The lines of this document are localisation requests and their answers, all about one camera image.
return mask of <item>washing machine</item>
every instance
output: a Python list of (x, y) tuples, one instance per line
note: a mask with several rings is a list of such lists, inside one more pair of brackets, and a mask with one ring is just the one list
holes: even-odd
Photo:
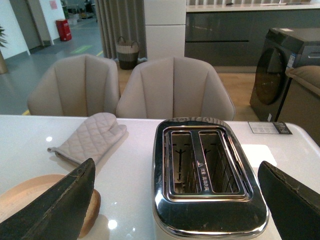
[(320, 66), (320, 28), (269, 29), (250, 99), (261, 121), (278, 120), (291, 81), (286, 69), (308, 65)]

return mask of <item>stainless steel toaster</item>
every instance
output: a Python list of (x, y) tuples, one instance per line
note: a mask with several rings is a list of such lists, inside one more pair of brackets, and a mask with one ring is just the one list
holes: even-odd
[(173, 118), (156, 130), (152, 208), (156, 239), (250, 239), (269, 210), (231, 128), (214, 118)]

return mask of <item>quilted oven mitt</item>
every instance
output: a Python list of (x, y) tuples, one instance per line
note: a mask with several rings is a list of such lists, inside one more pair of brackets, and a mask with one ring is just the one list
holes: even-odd
[(118, 125), (115, 115), (100, 112), (87, 118), (60, 147), (47, 150), (78, 164), (92, 158), (97, 165), (126, 131), (127, 126)]

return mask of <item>potted plant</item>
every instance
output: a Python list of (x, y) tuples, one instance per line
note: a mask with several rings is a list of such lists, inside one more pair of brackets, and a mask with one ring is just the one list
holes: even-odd
[[(7, 41), (4, 39), (4, 36), (4, 28), (0, 26), (0, 47), (5, 47), (4, 44), (7, 43)], [(0, 74), (5, 74), (6, 72), (8, 72), (8, 68), (0, 50)]]

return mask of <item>gray cabinet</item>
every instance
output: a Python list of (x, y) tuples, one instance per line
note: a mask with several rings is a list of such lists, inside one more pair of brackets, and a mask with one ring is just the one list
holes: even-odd
[(320, 9), (186, 14), (186, 57), (213, 66), (257, 66), (270, 28), (320, 28)]

